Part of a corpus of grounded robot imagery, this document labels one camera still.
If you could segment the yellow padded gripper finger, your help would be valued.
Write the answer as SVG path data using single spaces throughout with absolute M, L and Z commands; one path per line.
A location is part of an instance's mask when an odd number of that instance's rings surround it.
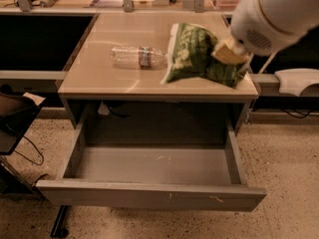
M 249 55 L 247 51 L 232 37 L 220 41 L 212 52 L 212 57 L 223 64 L 243 64 Z

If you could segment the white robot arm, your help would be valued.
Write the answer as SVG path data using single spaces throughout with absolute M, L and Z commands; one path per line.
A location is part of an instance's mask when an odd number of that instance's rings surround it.
M 223 64 L 242 64 L 250 54 L 270 56 L 290 47 L 319 25 L 319 0 L 241 0 L 230 34 L 212 56 Z

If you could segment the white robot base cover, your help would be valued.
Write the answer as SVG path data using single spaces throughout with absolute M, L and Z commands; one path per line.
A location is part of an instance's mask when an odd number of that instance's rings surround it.
M 302 92 L 312 85 L 319 84 L 319 70 L 316 69 L 288 69 L 275 73 L 279 80 L 279 93 L 299 97 Z

